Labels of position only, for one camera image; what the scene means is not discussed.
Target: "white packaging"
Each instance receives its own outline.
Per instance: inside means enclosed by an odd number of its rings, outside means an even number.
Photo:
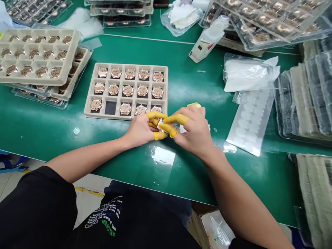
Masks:
[[[226,53],[224,63],[225,92],[274,89],[280,74],[277,56],[263,61]]]
[[[224,36],[224,29],[228,27],[229,18],[227,16],[219,16],[212,25],[204,30],[198,38],[193,49],[189,53],[189,57],[198,63],[204,59],[217,45]]]

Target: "stacked trays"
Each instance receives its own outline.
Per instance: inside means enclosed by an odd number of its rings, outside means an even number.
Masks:
[[[64,85],[79,40],[74,29],[7,29],[0,39],[0,82]]]
[[[165,66],[96,63],[84,114],[122,120],[150,111],[167,115],[167,94]]]
[[[85,0],[84,4],[90,5],[90,15],[98,16],[104,28],[151,26],[153,0],[116,2]]]
[[[16,96],[65,109],[92,52],[70,29],[7,30],[0,40],[0,82]]]
[[[246,51],[323,39],[332,32],[332,1],[316,0],[213,0],[216,12],[207,11],[203,22],[228,14]]]
[[[300,63],[276,80],[279,134],[332,146],[332,51]]]
[[[8,14],[29,27],[35,23],[51,24],[73,3],[69,0],[9,0],[5,2]]]

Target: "tray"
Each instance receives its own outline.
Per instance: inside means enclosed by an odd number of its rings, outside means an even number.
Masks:
[[[16,22],[31,27],[45,20],[50,24],[72,4],[69,0],[9,0],[6,10]]]
[[[98,78],[99,68],[106,68],[108,74],[106,78]],[[121,77],[115,79],[111,76],[112,69],[120,69]],[[125,79],[125,72],[128,69],[135,70],[135,78],[132,80]],[[138,74],[141,70],[148,70],[149,77],[146,80],[141,80]],[[161,72],[164,75],[163,82],[154,81],[153,75],[156,72]],[[96,83],[102,83],[105,86],[103,93],[95,92]],[[110,85],[117,85],[119,92],[117,95],[110,95],[108,92]],[[133,87],[133,95],[125,96],[123,94],[124,86]],[[145,97],[138,96],[137,89],[139,86],[146,86],[148,94]],[[156,99],[151,94],[154,87],[160,87],[163,90],[162,98]],[[154,107],[162,109],[162,113],[167,115],[167,97],[168,97],[168,67],[165,66],[151,66],[151,65],[129,65],[129,64],[111,64],[111,63],[96,63],[87,95],[84,114],[90,118],[104,118],[104,119],[122,119],[132,120],[135,116],[136,108],[140,105],[146,107],[146,111],[151,111]],[[102,107],[98,110],[91,110],[91,103],[93,100],[100,100]],[[131,112],[128,115],[122,115],[120,107],[123,103],[129,103]]]
[[[104,16],[104,28],[128,28],[128,27],[150,27],[151,16],[128,17],[128,16]]]
[[[59,90],[60,87],[54,86],[51,88],[51,90],[49,92],[51,97],[65,100],[65,101],[68,101],[71,98],[71,96],[74,92],[74,87],[76,85],[76,82],[77,82],[79,76],[81,75],[81,73],[84,71],[85,67],[87,66],[87,64],[91,58],[91,55],[92,55],[92,52],[89,51],[87,48],[78,48],[76,51],[76,54],[78,54],[78,53],[84,53],[84,57],[82,58],[81,62],[76,62],[76,61],[73,62],[73,66],[77,67],[77,70],[76,70],[75,74],[73,75],[73,77],[68,77],[68,79],[67,79],[68,86],[67,86],[65,92],[61,93]]]
[[[286,41],[267,33],[265,30],[246,22],[244,19],[234,14],[229,14],[228,16],[247,51],[258,51],[273,47],[288,46],[309,40],[323,39],[332,32],[332,23],[330,23],[326,17],[321,16],[297,38]]]
[[[113,4],[92,4],[90,6],[91,16],[145,16],[146,3],[113,3]]]
[[[301,35],[332,4],[331,1],[217,0],[223,8],[279,39]]]
[[[2,56],[0,58],[2,66],[0,82],[64,85],[80,36],[80,33],[74,29],[7,29],[0,39],[0,55]],[[53,55],[45,57],[46,51],[53,52]],[[37,74],[42,70],[41,67],[47,68],[47,73],[39,74],[38,77]]]

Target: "plastic bag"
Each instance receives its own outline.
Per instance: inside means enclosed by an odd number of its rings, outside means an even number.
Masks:
[[[213,249],[227,249],[235,238],[219,210],[203,215],[202,223]]]
[[[266,61],[226,53],[224,56],[225,92],[274,89],[280,74],[278,57]]]
[[[202,18],[204,12],[193,7],[191,3],[192,1],[176,0],[173,6],[160,16],[162,24],[173,36],[183,35]]]

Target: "finger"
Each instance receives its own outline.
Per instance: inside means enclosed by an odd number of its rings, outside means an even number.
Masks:
[[[195,113],[189,107],[182,107],[177,112],[175,112],[172,116],[182,114],[192,120],[195,120]]]
[[[163,124],[160,124],[159,127],[161,129],[163,129],[164,131],[166,131],[171,138],[175,138],[178,134],[177,130],[170,124],[163,123]]]
[[[153,131],[153,132],[158,132],[159,130],[158,129],[156,129],[156,128],[154,128],[154,127],[149,127],[149,129],[150,129],[150,131]]]
[[[167,115],[163,114],[163,113],[160,113],[160,112],[147,112],[145,113],[144,115],[148,116],[149,119],[154,119],[154,118],[166,118]]]
[[[155,129],[158,129],[157,126],[155,126],[153,123],[148,122],[148,125],[149,125],[150,127],[153,127],[153,128],[155,128]]]
[[[164,138],[167,138],[168,134],[166,132],[154,132],[155,140],[162,140]]]
[[[159,119],[150,119],[149,122],[154,124],[156,127],[158,126],[158,123],[159,123]]]
[[[174,122],[178,122],[181,125],[186,125],[186,123],[188,122],[189,118],[182,115],[182,114],[176,114],[170,117],[167,117],[164,119],[164,123],[174,123]]]

